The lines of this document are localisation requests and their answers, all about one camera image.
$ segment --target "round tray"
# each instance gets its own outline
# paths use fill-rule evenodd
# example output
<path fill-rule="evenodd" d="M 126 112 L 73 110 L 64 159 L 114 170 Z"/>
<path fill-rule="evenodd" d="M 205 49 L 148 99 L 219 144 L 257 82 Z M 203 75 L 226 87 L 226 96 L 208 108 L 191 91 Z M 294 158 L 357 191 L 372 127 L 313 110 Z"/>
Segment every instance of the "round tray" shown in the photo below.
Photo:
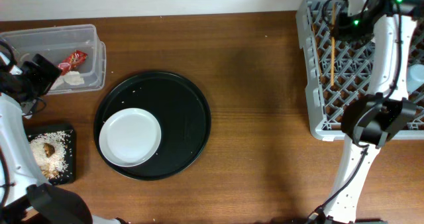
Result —
<path fill-rule="evenodd" d="M 156 154 L 129 168 L 110 163 L 99 147 L 104 122 L 126 108 L 150 112 L 162 130 Z M 205 147 L 210 130 L 211 112 L 200 89 L 169 72 L 144 72 L 125 80 L 106 95 L 94 120 L 95 145 L 102 159 L 118 173 L 138 180 L 159 180 L 187 168 Z"/>

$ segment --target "transparent container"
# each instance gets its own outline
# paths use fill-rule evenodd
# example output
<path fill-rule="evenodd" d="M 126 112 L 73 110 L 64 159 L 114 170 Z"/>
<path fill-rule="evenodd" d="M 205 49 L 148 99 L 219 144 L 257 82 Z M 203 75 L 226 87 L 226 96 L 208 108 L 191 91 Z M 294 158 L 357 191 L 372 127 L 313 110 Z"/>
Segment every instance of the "transparent container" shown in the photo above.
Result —
<path fill-rule="evenodd" d="M 56 66 L 75 50 L 87 54 L 87 59 L 75 71 L 84 79 L 81 85 L 64 82 L 48 94 L 97 91 L 105 85 L 106 47 L 99 40 L 94 25 L 73 25 L 3 32 L 0 39 L 13 49 L 18 67 L 40 54 Z"/>

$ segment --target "wooden table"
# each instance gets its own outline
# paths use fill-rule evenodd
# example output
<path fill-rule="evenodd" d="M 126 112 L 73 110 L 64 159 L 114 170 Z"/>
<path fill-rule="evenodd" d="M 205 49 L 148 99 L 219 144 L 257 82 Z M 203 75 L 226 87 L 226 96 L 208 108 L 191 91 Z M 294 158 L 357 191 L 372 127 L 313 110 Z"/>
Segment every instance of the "wooden table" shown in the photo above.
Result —
<path fill-rule="evenodd" d="M 91 23 L 106 44 L 101 91 L 46 96 L 27 125 L 69 121 L 78 134 L 78 177 L 63 186 L 92 213 L 132 223 L 254 223 L 306 217 L 329 195 L 343 142 L 309 132 L 303 51 L 294 12 L 0 23 L 21 30 Z M 181 174 L 141 182 L 97 153 L 93 119 L 130 74 L 167 70 L 193 81 L 212 111 L 203 154 Z M 377 157 L 358 218 L 424 219 L 424 143 L 392 141 Z"/>

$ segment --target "red wrapper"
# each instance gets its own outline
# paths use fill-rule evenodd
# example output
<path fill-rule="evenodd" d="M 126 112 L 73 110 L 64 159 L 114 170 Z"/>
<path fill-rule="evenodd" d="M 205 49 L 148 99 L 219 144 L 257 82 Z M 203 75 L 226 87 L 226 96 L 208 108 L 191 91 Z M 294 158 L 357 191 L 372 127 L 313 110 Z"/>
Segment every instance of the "red wrapper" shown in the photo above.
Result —
<path fill-rule="evenodd" d="M 79 50 L 75 50 L 70 56 L 63 60 L 59 64 L 59 68 L 62 69 L 61 76 L 67 74 L 70 70 L 77 68 L 79 65 L 83 64 L 87 59 L 87 54 Z"/>

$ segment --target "white plate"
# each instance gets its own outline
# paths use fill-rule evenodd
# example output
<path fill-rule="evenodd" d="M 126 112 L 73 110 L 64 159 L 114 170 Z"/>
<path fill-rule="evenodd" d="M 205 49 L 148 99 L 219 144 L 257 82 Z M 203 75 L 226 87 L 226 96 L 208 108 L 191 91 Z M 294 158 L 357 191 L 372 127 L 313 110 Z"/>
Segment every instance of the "white plate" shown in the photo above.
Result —
<path fill-rule="evenodd" d="M 113 114 L 102 126 L 99 146 L 105 158 L 121 167 L 146 162 L 158 150 L 158 120 L 148 111 L 128 108 Z"/>

